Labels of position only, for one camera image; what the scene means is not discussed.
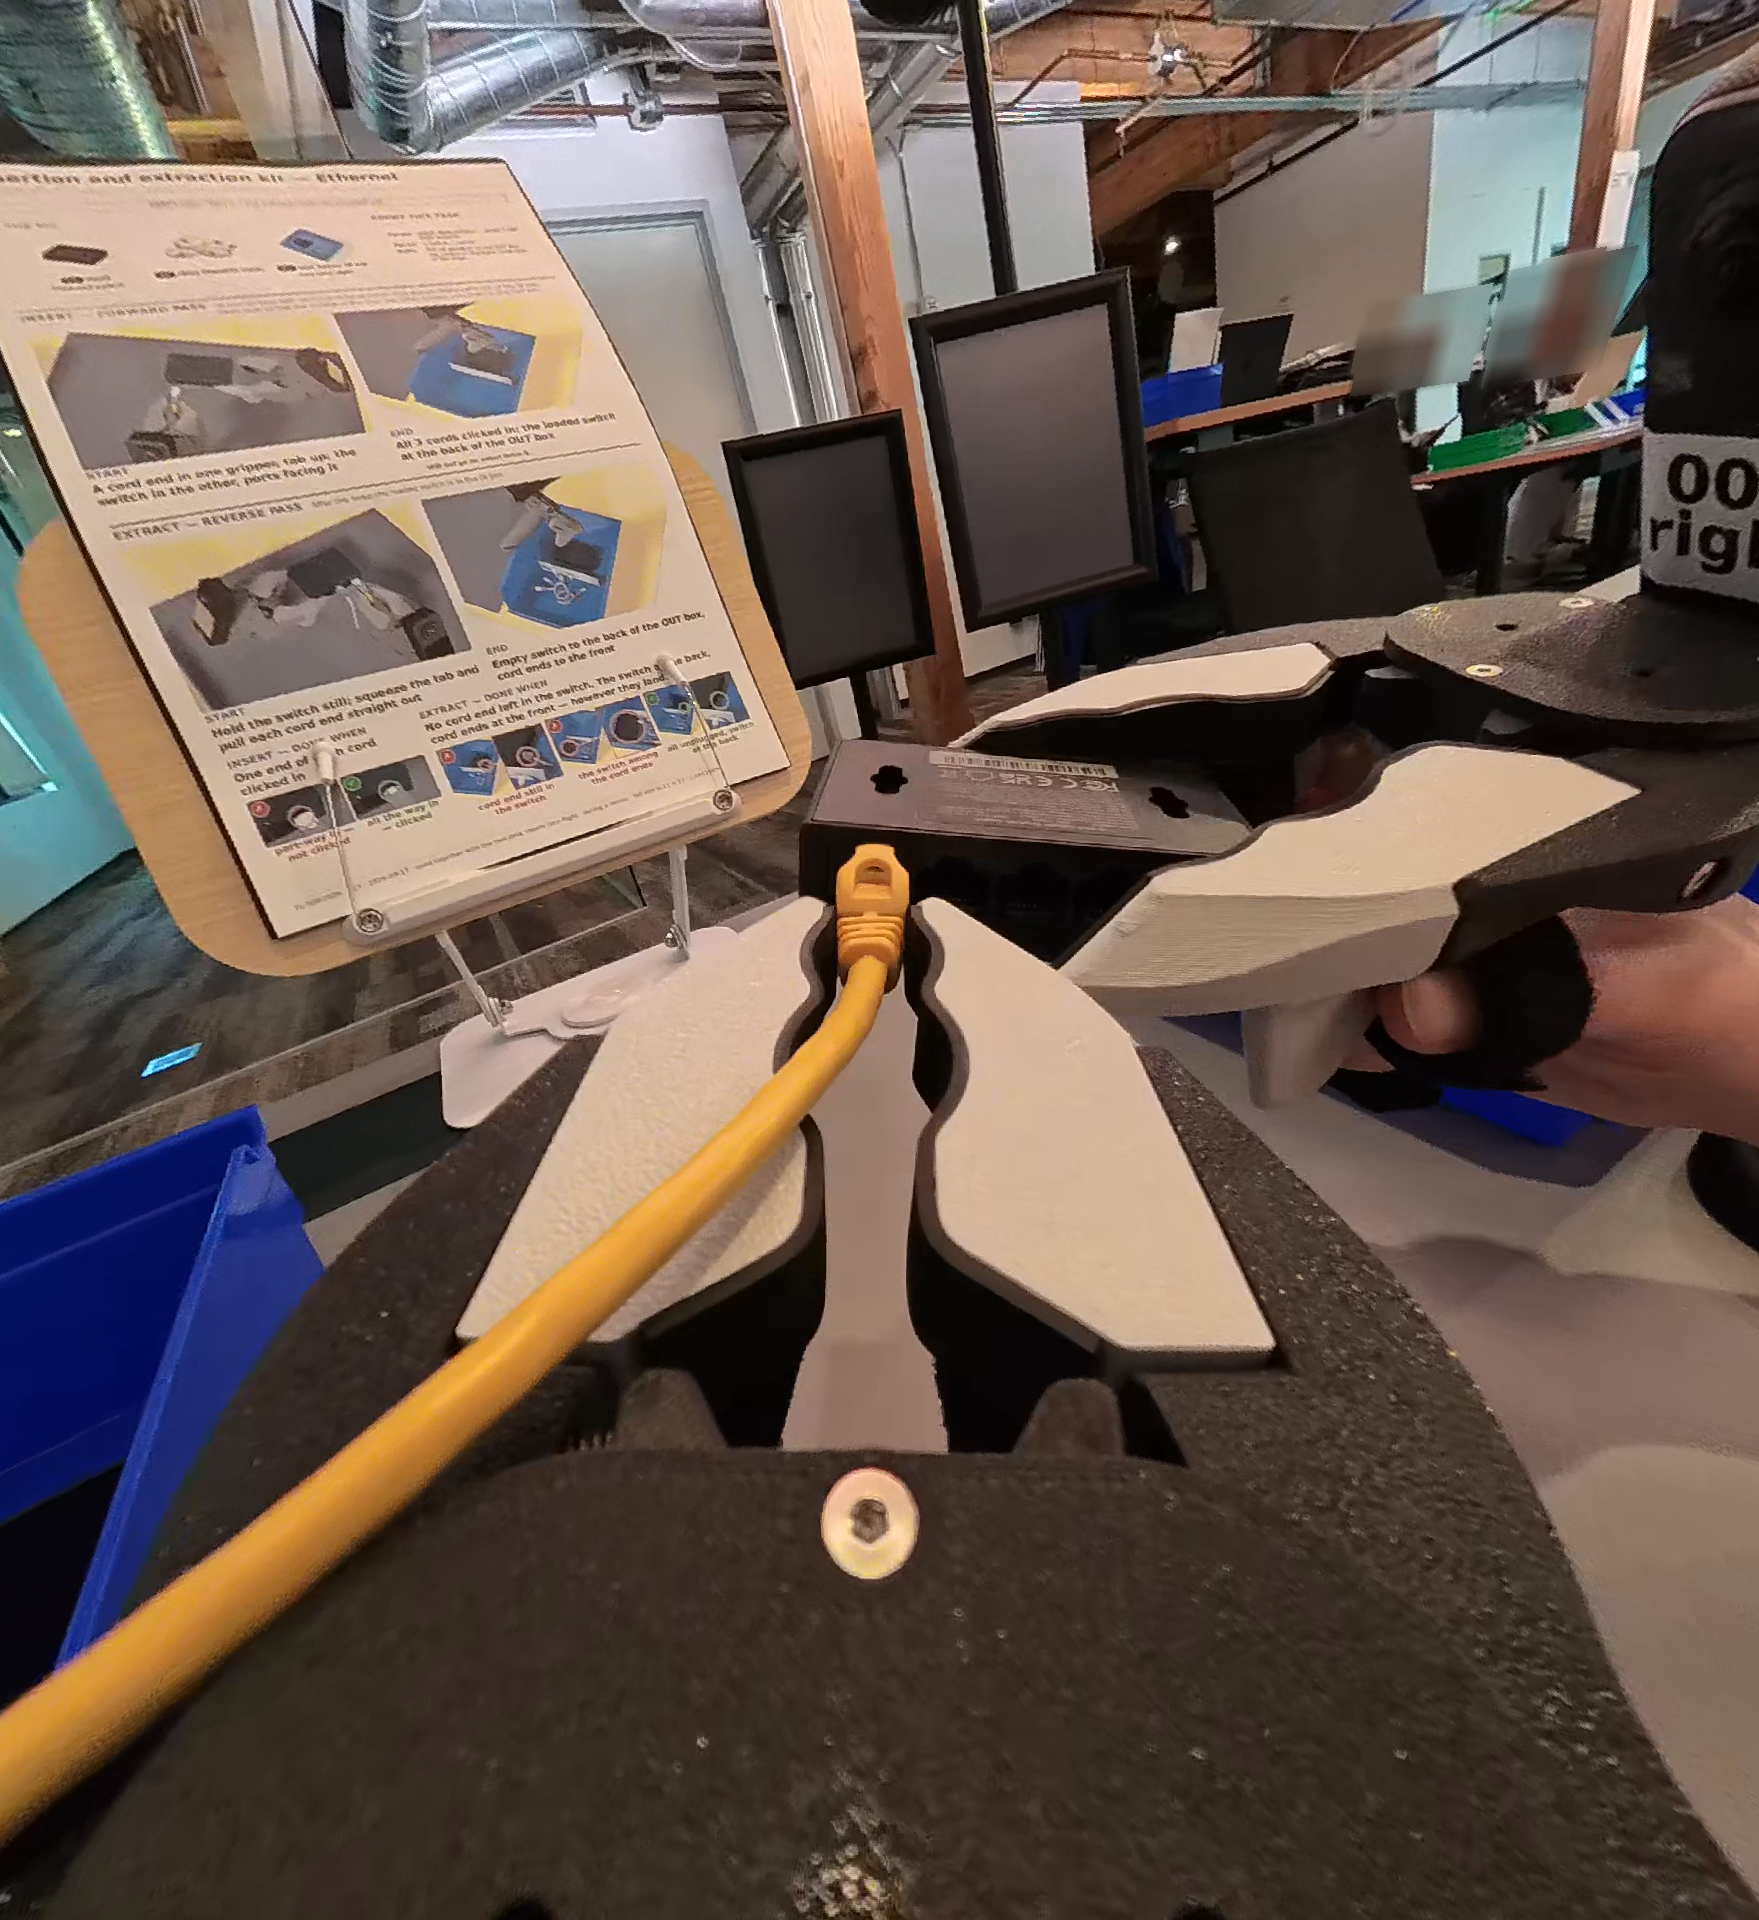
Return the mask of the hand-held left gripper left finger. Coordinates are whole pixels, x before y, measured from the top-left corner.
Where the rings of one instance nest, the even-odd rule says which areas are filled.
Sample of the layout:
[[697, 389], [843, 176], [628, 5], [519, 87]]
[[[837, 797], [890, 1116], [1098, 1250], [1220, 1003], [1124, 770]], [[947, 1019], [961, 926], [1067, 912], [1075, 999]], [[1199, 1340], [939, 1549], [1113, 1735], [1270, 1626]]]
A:
[[[820, 1022], [834, 912], [792, 899], [623, 1015], [460, 1317], [488, 1332], [670, 1178]], [[694, 1375], [711, 1412], [789, 1412], [827, 1282], [825, 1162], [810, 1121], [583, 1344], [623, 1379]]]

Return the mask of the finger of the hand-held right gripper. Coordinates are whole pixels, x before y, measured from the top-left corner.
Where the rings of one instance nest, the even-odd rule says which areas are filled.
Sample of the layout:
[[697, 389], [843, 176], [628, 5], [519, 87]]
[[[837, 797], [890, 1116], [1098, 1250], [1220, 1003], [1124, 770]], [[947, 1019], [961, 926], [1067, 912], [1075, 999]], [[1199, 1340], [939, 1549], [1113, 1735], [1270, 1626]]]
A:
[[1279, 760], [1322, 730], [1331, 688], [1334, 659], [1309, 641], [1147, 659], [1008, 708], [955, 748], [1100, 765]]
[[1633, 797], [1556, 756], [1416, 746], [1343, 807], [1156, 872], [1066, 974], [1112, 1013], [1244, 1015], [1252, 1102], [1298, 1102], [1346, 1066], [1373, 991], [1438, 959], [1461, 881]]

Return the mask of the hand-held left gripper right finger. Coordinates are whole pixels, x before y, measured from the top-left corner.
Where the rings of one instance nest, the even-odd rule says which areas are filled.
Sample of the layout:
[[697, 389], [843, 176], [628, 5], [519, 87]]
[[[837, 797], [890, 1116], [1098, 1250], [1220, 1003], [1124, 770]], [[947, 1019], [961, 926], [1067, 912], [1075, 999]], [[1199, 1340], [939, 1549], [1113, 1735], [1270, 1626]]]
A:
[[1120, 1020], [956, 903], [912, 912], [907, 1311], [945, 1412], [1267, 1370], [1279, 1340]]

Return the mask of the wooden pillar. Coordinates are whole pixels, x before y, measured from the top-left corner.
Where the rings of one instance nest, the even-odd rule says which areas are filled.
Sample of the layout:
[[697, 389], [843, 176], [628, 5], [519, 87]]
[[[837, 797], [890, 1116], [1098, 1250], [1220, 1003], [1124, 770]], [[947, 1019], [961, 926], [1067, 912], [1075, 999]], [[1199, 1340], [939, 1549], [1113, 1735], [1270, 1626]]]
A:
[[855, 31], [847, 3], [770, 1], [769, 16], [852, 394], [861, 413], [897, 412], [906, 430], [918, 550], [933, 627], [931, 652], [906, 666], [909, 715], [918, 741], [947, 745], [973, 724], [961, 622]]

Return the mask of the black office chair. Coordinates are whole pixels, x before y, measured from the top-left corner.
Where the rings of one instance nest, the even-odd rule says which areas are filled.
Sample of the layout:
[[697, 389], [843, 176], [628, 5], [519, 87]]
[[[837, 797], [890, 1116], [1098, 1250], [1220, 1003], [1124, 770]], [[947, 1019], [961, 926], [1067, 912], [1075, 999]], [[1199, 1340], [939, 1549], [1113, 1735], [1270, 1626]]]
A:
[[1443, 601], [1443, 571], [1388, 399], [1341, 420], [1203, 447], [1183, 471], [1204, 589], [1224, 634]]

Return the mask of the white stand base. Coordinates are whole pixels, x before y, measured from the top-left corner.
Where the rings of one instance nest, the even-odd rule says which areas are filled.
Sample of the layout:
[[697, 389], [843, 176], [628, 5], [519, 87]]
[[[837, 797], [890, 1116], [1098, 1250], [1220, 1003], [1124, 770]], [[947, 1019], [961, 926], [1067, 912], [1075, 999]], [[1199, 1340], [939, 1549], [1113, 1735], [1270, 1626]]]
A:
[[[552, 1015], [558, 1005], [579, 991], [613, 985], [637, 986], [651, 971], [656, 985], [639, 995], [637, 1005], [675, 971], [717, 955], [732, 937], [734, 932], [729, 927], [694, 929], [694, 959], [688, 964], [667, 962], [666, 944], [659, 944], [516, 999], [512, 1001], [512, 1011], [536, 1020]], [[530, 1078], [532, 1073], [541, 1070], [558, 1046], [579, 1039], [600, 1037], [602, 1032], [603, 1030], [576, 1030], [562, 1041], [548, 1034], [514, 1039], [493, 1034], [479, 1013], [469, 1020], [460, 1020], [440, 1042], [444, 1123], [460, 1134], [479, 1128], [512, 1090]]]

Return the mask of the printed instruction poster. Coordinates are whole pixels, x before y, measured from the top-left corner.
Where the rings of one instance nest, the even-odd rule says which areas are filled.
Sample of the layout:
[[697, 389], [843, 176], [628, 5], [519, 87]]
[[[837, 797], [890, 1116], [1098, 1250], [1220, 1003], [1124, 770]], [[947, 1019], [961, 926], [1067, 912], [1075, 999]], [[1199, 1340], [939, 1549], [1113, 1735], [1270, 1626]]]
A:
[[298, 974], [782, 807], [731, 513], [512, 167], [0, 161], [21, 607], [171, 918]]

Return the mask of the green-topped table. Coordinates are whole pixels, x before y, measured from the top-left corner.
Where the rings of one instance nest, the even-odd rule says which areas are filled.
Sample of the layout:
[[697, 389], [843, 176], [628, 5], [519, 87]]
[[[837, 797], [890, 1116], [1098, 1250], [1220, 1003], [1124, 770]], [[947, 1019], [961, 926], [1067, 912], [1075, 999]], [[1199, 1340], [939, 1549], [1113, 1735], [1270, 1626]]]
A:
[[1415, 491], [1433, 491], [1472, 478], [1556, 465], [1631, 445], [1641, 436], [1642, 413], [1626, 412], [1606, 397], [1438, 442], [1426, 465], [1412, 474], [1411, 486]]

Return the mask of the black network switch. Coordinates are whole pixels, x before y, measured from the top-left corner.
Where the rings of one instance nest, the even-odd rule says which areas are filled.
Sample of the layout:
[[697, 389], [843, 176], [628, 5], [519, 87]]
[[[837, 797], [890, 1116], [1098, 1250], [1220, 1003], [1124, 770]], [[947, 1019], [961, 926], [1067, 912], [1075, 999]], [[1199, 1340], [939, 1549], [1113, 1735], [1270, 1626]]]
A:
[[1152, 873], [1249, 835], [1208, 780], [853, 738], [801, 825], [796, 890], [834, 899], [855, 846], [886, 845], [914, 903], [945, 899], [1060, 964]]

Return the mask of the person's right hand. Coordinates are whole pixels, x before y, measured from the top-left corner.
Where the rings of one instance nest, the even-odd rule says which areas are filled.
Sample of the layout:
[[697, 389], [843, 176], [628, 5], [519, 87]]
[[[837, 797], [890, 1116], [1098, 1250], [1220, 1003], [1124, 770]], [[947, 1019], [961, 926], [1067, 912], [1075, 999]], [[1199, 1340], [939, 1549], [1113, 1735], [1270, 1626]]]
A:
[[1572, 910], [1375, 988], [1346, 1066], [1511, 1080], [1598, 1119], [1759, 1149], [1759, 906]]

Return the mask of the black pole with round top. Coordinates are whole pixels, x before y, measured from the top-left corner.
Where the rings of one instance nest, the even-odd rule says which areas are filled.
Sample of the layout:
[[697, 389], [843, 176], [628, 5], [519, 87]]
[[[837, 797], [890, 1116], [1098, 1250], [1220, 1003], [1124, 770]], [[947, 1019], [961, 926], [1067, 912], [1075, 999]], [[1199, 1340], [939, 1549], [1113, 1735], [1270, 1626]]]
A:
[[1008, 298], [1017, 292], [1019, 280], [1010, 235], [1007, 170], [996, 120], [987, 3], [955, 1], [955, 16], [963, 43], [963, 81], [991, 276], [995, 295]]

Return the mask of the silver ventilation duct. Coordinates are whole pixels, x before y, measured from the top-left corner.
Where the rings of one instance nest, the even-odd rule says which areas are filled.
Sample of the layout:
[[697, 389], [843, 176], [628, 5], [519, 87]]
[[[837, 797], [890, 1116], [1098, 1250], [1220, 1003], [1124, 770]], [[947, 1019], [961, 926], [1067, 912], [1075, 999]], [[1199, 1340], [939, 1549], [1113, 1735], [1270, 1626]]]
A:
[[656, 125], [692, 74], [778, 67], [717, 3], [0, 3], [0, 159], [429, 155], [535, 108]]

